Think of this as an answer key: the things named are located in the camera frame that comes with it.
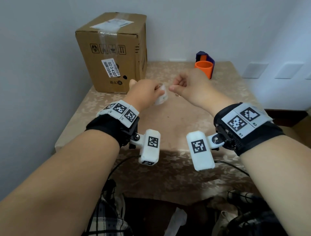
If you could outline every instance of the orange cylinder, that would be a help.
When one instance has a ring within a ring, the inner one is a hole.
[[[208,79],[211,79],[212,71],[213,71],[213,63],[209,61],[197,61],[194,64],[195,68],[199,68],[201,71],[203,71]]]

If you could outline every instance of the wire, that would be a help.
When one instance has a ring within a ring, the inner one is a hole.
[[[110,174],[108,175],[108,178],[107,179],[109,179],[109,177],[112,175],[112,173],[123,163],[123,162],[125,162],[125,161],[127,161],[127,160],[129,160],[129,159],[131,159],[131,158],[134,158],[134,157],[138,157],[138,156],[132,156],[132,157],[128,157],[128,158],[125,158],[124,160],[122,160],[118,165],[116,165],[116,167],[110,172]]]
[[[239,170],[240,172],[246,174],[247,176],[249,176],[249,174],[247,172],[245,172],[244,170],[240,169],[239,167],[236,167],[235,165],[232,165],[231,163],[225,162],[225,161],[220,161],[220,160],[214,160],[215,163],[224,163],[227,164],[229,166],[232,166],[233,168],[236,168],[237,170]]]

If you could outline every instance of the human arm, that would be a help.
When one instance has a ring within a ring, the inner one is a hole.
[[[139,112],[164,93],[153,80],[131,80],[130,87],[123,100]],[[1,233],[81,235],[118,153],[106,133],[77,136],[0,202]]]
[[[237,103],[199,69],[183,71],[169,90],[215,116]],[[289,235],[311,235],[311,149],[284,135],[246,151],[241,161]]]

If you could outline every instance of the purple object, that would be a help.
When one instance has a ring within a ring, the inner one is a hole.
[[[211,78],[212,78],[213,72],[214,72],[214,67],[215,67],[215,61],[214,61],[214,59],[211,58],[206,52],[199,51],[199,52],[196,54],[195,62],[200,61],[202,55],[206,55],[206,60],[213,63],[213,69],[212,69],[212,74],[211,74]]]

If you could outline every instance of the floral tablecloth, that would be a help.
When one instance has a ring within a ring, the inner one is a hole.
[[[193,67],[194,63],[190,62],[150,62],[146,78],[168,86],[179,71]],[[237,102],[250,102],[261,108],[231,62],[216,63],[211,83]],[[82,133],[98,111],[123,97],[124,94],[100,93],[92,87],[57,140],[56,151]],[[193,168],[186,135],[197,130],[206,135],[215,133],[213,118],[206,111],[169,92],[165,103],[150,107],[139,116],[140,134],[147,129],[161,133],[160,158],[154,166],[141,165],[133,158],[114,172],[112,178],[125,196],[189,205],[212,196],[225,196],[226,191],[232,188],[257,192],[249,177],[228,165],[217,163],[214,169],[200,172]],[[115,165],[126,157],[138,154],[138,149],[122,147]],[[220,151],[212,151],[212,154],[214,159],[243,168],[233,151],[220,148]]]

